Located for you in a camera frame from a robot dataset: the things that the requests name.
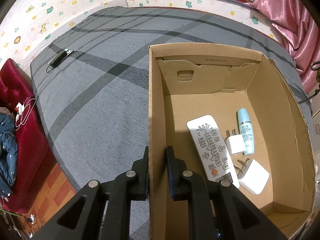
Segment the bottle cap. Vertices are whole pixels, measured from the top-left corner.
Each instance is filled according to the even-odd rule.
[[[243,122],[250,122],[249,114],[248,114],[248,112],[247,112],[247,110],[245,108],[241,108],[241,109],[238,110],[238,123],[239,123],[239,126]]]

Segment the wooden floor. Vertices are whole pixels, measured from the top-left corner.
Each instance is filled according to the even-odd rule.
[[[24,219],[20,219],[24,230],[27,233],[37,232],[65,203],[67,203],[76,194],[66,176],[55,163],[49,176],[42,185],[35,201],[32,204],[27,214],[22,214],[25,217],[30,217],[30,214],[36,216],[35,225],[27,223]]]

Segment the red cushion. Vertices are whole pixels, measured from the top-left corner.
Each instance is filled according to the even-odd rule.
[[[0,106],[7,107],[11,112],[18,102],[27,103],[27,98],[34,98],[32,88],[21,76],[15,62],[8,59],[0,70]],[[9,202],[6,202],[5,209],[20,212],[30,208],[30,201],[26,200],[31,182],[39,166],[44,160],[48,150],[48,140],[44,134],[41,120],[34,106],[25,125],[21,125],[16,131],[18,143],[18,169],[17,179],[12,187],[12,194],[9,196]]]

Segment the pink curtain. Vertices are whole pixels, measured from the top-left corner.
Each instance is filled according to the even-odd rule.
[[[300,0],[254,0],[251,7],[273,21],[282,43],[296,62],[303,88],[308,93],[316,84],[312,62],[320,59],[319,29]]]

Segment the wallpaper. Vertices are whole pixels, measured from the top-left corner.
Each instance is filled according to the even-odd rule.
[[[106,7],[172,7],[214,13],[275,39],[271,21],[250,8],[221,0],[17,0],[0,25],[0,68],[10,57],[26,71],[55,38]]]
[[[22,70],[55,38],[88,15],[126,0],[17,0],[0,25],[0,68],[10,57]]]

